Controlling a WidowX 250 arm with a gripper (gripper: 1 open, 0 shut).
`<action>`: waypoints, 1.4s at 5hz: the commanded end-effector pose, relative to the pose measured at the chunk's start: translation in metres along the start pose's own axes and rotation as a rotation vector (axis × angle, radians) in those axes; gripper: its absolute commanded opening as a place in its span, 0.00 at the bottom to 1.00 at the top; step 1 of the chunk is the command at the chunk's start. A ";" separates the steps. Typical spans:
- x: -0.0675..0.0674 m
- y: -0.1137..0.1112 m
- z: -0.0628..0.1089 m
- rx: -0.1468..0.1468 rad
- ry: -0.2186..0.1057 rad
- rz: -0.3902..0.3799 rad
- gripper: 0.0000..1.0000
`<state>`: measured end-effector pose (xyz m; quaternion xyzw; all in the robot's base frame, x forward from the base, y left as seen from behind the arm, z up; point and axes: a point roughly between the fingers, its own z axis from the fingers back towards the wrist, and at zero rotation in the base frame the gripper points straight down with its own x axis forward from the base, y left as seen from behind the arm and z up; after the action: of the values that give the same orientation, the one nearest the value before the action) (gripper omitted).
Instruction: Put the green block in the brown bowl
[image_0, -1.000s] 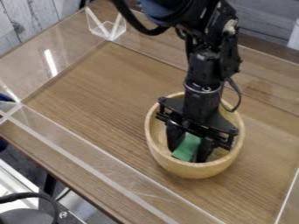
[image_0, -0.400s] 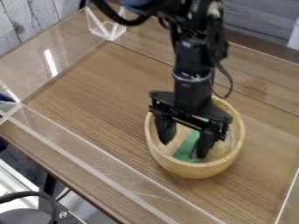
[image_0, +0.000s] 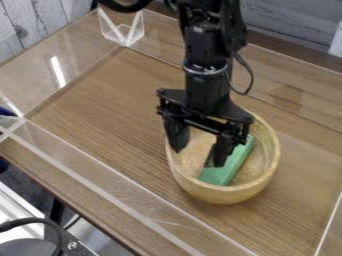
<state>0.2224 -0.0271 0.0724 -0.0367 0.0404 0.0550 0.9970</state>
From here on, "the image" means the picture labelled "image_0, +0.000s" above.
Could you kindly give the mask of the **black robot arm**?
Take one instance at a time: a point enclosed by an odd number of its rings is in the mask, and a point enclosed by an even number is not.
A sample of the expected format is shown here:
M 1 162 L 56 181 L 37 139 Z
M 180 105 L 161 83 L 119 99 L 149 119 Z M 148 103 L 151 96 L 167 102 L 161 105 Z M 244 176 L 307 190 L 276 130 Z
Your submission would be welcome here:
M 192 127 L 213 134 L 204 165 L 220 167 L 239 145 L 247 143 L 253 117 L 229 99 L 232 63 L 247 45 L 239 0 L 176 0 L 184 42 L 185 87 L 160 89 L 157 114 L 168 144 L 181 152 Z

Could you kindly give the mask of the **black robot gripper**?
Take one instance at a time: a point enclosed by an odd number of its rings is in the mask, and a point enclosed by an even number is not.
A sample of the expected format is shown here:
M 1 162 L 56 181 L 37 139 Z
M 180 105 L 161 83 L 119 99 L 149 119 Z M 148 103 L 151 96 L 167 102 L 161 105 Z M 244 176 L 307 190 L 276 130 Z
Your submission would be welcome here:
M 168 144 L 179 153 L 189 142 L 189 127 L 216 137 L 204 167 L 221 167 L 235 146 L 245 144 L 253 117 L 231 100 L 231 67 L 184 65 L 183 89 L 156 91 Z

